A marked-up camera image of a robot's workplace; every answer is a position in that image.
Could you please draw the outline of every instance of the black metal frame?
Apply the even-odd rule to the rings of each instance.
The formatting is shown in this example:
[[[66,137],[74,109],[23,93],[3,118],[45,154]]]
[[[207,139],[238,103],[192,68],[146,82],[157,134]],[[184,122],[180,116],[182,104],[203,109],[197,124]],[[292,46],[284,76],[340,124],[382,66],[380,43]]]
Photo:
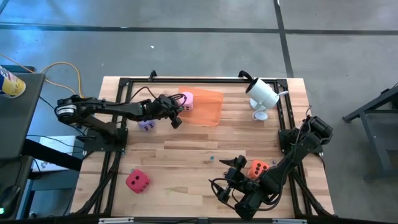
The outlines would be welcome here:
[[[150,74],[149,78],[142,77],[142,78],[120,78],[119,80],[119,85],[118,85],[118,92],[116,94],[116,102],[121,103],[121,97],[122,93],[125,87],[127,87],[127,94],[126,94],[126,102],[129,102],[131,95],[132,95],[132,88],[134,83],[249,83],[250,81],[245,79],[245,78],[156,78],[157,74],[155,71],[152,71]],[[279,93],[279,88],[282,87],[284,91],[288,91],[288,85],[287,85],[287,80],[286,79],[266,79],[263,78],[261,79],[265,83],[268,83],[274,87],[274,90],[276,93]],[[285,100],[286,100],[286,107],[287,107],[287,116],[289,118],[289,124],[290,128],[295,127],[294,123],[294,116],[293,116],[293,111],[292,111],[292,105],[290,101],[290,95],[286,94],[285,95]],[[279,117],[279,125],[280,129],[284,130],[285,129],[285,119],[284,119],[284,111],[282,108],[282,103],[279,100],[277,103],[277,110],[278,110],[278,117]],[[112,117],[112,122],[116,122],[118,120],[117,116]],[[125,128],[126,122],[122,122],[122,128]],[[119,162],[122,153],[121,152],[115,152],[115,158],[114,158],[114,164],[117,164],[117,167],[119,167]],[[110,159],[111,152],[105,152],[105,157],[104,157],[104,162],[103,162],[103,167],[101,171],[101,177],[100,177],[100,182],[103,181],[105,175],[108,173],[108,167],[109,167],[109,159]],[[298,167],[298,176],[301,178],[302,182],[305,183],[305,174],[303,171],[303,165],[302,163]],[[114,198],[114,191],[116,188],[116,178],[117,175],[114,175],[111,179],[111,185],[109,188],[108,192],[108,201],[106,203],[106,208],[104,210],[104,214],[106,215],[111,215],[111,210],[113,206],[113,198]],[[295,182],[294,182],[294,177],[292,175],[289,176],[289,184],[290,184],[290,191],[292,194],[292,203],[293,203],[293,208],[294,208],[294,214],[295,217],[298,215],[302,215],[302,212],[300,210],[299,206],[299,200],[297,197],[297,190],[295,187]],[[101,203],[102,203],[102,194],[98,197],[95,207],[94,207],[94,213],[99,214],[101,210]],[[304,202],[305,202],[305,213],[307,215],[311,215],[311,207],[310,203],[308,201],[308,198],[303,195]]]
[[[346,123],[350,123],[355,118],[361,118],[363,127],[365,129],[366,135],[371,143],[372,150],[377,154],[378,163],[381,170],[375,174],[366,174],[364,176],[364,180],[374,180],[381,179],[387,177],[396,177],[398,176],[398,169],[394,169],[392,167],[390,158],[387,153],[387,149],[378,147],[376,144],[376,135],[375,130],[373,130],[369,125],[368,114],[372,113],[398,113],[398,110],[376,110],[382,105],[385,105],[388,102],[396,101],[398,99],[398,86],[391,88],[390,90],[384,90],[377,98],[373,99],[369,103],[366,103],[364,106],[356,109],[352,113],[343,117],[343,120]]]

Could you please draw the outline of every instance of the wooden tabletop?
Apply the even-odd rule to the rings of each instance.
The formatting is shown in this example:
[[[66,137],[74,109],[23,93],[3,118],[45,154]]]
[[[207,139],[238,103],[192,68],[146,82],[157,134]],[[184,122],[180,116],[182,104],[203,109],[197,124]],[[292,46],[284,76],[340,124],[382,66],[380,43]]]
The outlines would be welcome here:
[[[99,98],[114,101],[119,78],[104,77]],[[288,84],[295,124],[300,126],[309,106],[304,81],[301,78],[289,78]],[[119,166],[112,216],[238,217],[234,210],[219,202],[211,191],[208,179],[223,177],[223,173],[228,169],[228,166],[218,160],[244,155],[248,160],[243,170],[246,173],[254,159],[272,165],[273,161],[278,163],[283,158],[277,139],[280,129],[277,110],[268,110],[269,118],[266,121],[253,121],[253,110],[250,108],[249,98],[244,93],[247,85],[135,83],[133,92],[142,86],[148,86],[155,95],[176,94],[179,86],[223,92],[221,120],[215,127],[184,122],[178,129],[173,129],[170,120],[163,119],[156,121],[156,129],[149,133],[140,131],[136,122],[128,121],[129,139],[126,154]],[[151,96],[143,90],[133,101],[147,98]],[[284,114],[287,114],[284,97],[281,100]],[[96,117],[105,122],[111,121],[111,116],[108,115],[97,114]],[[97,187],[103,158],[103,152],[94,152],[83,161],[72,211],[81,208]],[[309,189],[326,210],[333,213],[321,160],[314,155],[308,155],[303,164]],[[140,169],[151,179],[150,185],[141,194],[134,193],[125,184],[131,169]],[[235,192],[235,195],[238,200],[242,197],[239,192]],[[102,209],[106,205],[107,196],[108,187],[104,191]],[[300,190],[298,199],[300,208],[304,210]],[[293,216],[292,198],[287,183],[278,206],[268,212],[257,212],[255,218]]]

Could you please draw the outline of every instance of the gray floor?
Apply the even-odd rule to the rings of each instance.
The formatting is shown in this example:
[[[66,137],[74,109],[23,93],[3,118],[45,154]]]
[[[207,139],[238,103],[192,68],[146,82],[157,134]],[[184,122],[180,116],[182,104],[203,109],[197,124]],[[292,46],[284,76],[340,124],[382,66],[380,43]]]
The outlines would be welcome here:
[[[280,0],[287,29],[397,30],[395,0]],[[10,0],[3,23],[68,24],[116,27],[278,28],[271,0]],[[1,52],[42,68],[57,61],[75,64],[83,94],[97,96],[105,75],[286,77],[279,34],[180,32],[67,32],[0,30]],[[325,147],[326,175],[337,215],[398,222],[398,179],[363,181],[375,169],[362,124],[341,117],[398,82],[398,36],[287,35],[294,76],[304,78],[313,114],[335,130]],[[0,63],[8,63],[0,58]],[[74,86],[70,67],[54,67],[48,77]],[[53,105],[70,92],[45,84],[42,96]],[[74,134],[39,103],[31,134]],[[65,208],[64,196],[36,195],[33,210],[52,198]]]

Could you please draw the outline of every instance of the orange cube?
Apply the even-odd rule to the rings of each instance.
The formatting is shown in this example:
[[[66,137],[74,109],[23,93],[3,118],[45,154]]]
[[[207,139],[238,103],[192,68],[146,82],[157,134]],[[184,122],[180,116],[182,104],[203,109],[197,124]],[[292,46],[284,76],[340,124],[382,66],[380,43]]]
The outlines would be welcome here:
[[[250,179],[255,179],[261,174],[262,171],[267,170],[268,168],[269,165],[266,164],[265,162],[255,160],[251,164],[251,167],[248,172],[248,177]]]

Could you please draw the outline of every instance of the red die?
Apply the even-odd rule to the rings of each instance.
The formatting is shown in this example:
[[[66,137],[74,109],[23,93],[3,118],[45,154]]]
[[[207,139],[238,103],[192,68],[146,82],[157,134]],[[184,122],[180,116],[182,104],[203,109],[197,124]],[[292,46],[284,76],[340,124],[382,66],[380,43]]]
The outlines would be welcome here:
[[[126,185],[135,193],[141,193],[149,184],[149,178],[141,170],[134,170],[126,179]]]

